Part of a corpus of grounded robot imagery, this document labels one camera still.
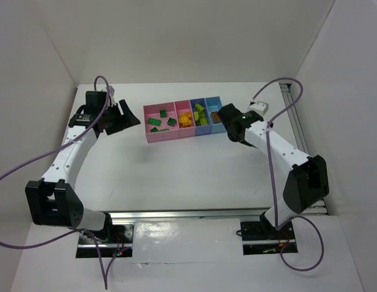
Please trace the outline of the brown orange lego brick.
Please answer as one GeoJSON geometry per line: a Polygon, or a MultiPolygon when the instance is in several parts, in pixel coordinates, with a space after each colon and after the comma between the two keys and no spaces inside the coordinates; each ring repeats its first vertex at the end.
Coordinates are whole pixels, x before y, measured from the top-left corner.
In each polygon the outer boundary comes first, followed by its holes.
{"type": "Polygon", "coordinates": [[[218,116],[218,113],[216,111],[212,112],[212,119],[213,119],[214,123],[220,123],[221,122],[221,120],[218,116]]]}

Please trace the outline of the green lego plate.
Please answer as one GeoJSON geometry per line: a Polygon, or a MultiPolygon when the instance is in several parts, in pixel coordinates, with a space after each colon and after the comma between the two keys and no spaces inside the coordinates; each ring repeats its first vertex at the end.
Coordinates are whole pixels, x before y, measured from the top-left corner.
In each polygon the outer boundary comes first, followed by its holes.
{"type": "Polygon", "coordinates": [[[147,123],[158,127],[158,126],[161,126],[162,121],[160,119],[149,117],[147,120],[147,123]]]}

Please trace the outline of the lime long lego brick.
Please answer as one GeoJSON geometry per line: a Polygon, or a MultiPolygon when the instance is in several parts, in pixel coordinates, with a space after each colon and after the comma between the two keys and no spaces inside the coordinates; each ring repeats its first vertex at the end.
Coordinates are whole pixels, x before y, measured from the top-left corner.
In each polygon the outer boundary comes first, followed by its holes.
{"type": "Polygon", "coordinates": [[[205,125],[208,125],[208,121],[207,121],[207,118],[206,117],[200,117],[197,121],[196,121],[196,126],[205,126],[205,125]]]}

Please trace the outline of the dark green square lego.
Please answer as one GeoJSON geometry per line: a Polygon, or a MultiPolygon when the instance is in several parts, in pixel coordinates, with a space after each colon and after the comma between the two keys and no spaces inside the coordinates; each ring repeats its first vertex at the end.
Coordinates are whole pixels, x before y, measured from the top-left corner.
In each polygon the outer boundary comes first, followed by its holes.
{"type": "Polygon", "coordinates": [[[167,112],[164,109],[160,110],[159,114],[160,114],[160,117],[167,117],[167,112]]]}

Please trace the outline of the lime square lego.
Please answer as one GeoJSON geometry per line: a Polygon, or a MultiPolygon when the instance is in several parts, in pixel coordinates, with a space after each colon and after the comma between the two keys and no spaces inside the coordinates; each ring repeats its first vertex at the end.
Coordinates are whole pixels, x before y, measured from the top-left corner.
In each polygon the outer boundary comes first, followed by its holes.
{"type": "Polygon", "coordinates": [[[196,104],[195,105],[195,109],[200,112],[200,111],[204,111],[204,107],[201,105],[201,104],[196,104]]]}

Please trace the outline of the yellow square lego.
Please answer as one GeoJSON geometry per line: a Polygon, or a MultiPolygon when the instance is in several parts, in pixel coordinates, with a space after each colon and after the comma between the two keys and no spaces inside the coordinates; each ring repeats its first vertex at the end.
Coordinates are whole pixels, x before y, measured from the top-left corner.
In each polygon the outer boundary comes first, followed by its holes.
{"type": "Polygon", "coordinates": [[[182,115],[184,117],[186,117],[188,120],[192,120],[192,114],[191,114],[191,112],[184,112],[182,115]]]}

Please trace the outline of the orange lego plate stack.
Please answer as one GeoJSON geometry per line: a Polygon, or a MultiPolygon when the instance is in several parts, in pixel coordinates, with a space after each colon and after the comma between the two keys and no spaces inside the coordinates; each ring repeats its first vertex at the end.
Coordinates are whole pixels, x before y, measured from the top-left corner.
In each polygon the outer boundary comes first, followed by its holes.
{"type": "Polygon", "coordinates": [[[184,117],[182,114],[179,116],[179,125],[183,128],[190,127],[191,126],[191,120],[188,120],[186,117],[184,117]]]}

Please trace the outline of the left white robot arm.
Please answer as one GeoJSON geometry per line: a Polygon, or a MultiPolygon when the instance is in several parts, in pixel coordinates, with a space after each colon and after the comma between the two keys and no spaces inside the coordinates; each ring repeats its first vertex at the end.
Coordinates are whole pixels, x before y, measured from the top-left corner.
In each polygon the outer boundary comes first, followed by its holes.
{"type": "Polygon", "coordinates": [[[41,226],[87,229],[105,242],[115,233],[109,213],[89,210],[75,193],[81,167],[100,134],[123,131],[140,124],[125,100],[115,102],[103,91],[86,92],[86,103],[71,117],[65,141],[53,164],[25,188],[32,221],[41,226]]]}

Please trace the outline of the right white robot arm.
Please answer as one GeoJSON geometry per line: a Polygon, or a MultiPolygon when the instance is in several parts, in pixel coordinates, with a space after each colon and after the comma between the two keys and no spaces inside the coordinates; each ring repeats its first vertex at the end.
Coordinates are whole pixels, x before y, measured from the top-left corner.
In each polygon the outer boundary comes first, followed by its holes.
{"type": "Polygon", "coordinates": [[[280,199],[260,215],[265,232],[278,230],[298,214],[329,194],[327,164],[323,157],[302,152],[282,138],[263,116],[253,108],[243,113],[233,104],[218,111],[228,138],[232,142],[254,147],[269,160],[271,183],[274,183],[274,166],[286,175],[280,199]]]}

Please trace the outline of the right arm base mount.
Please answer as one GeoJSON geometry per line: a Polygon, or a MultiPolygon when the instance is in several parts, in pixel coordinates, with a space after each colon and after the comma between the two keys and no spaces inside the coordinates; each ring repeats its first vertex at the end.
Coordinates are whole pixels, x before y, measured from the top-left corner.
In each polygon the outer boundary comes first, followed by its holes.
{"type": "Polygon", "coordinates": [[[240,215],[240,227],[235,231],[241,239],[243,255],[270,255],[298,253],[296,235],[292,223],[287,223],[280,231],[265,229],[258,215],[240,215]]]}

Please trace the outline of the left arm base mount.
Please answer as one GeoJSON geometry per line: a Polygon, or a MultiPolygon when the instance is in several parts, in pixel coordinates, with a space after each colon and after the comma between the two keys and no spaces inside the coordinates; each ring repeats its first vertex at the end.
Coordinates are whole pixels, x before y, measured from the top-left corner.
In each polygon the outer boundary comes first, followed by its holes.
{"type": "MultiPolygon", "coordinates": [[[[97,235],[97,240],[102,258],[129,258],[133,256],[134,224],[114,224],[110,235],[97,235]]],[[[79,235],[77,243],[77,259],[97,258],[97,248],[94,240],[88,234],[79,235]]]]}

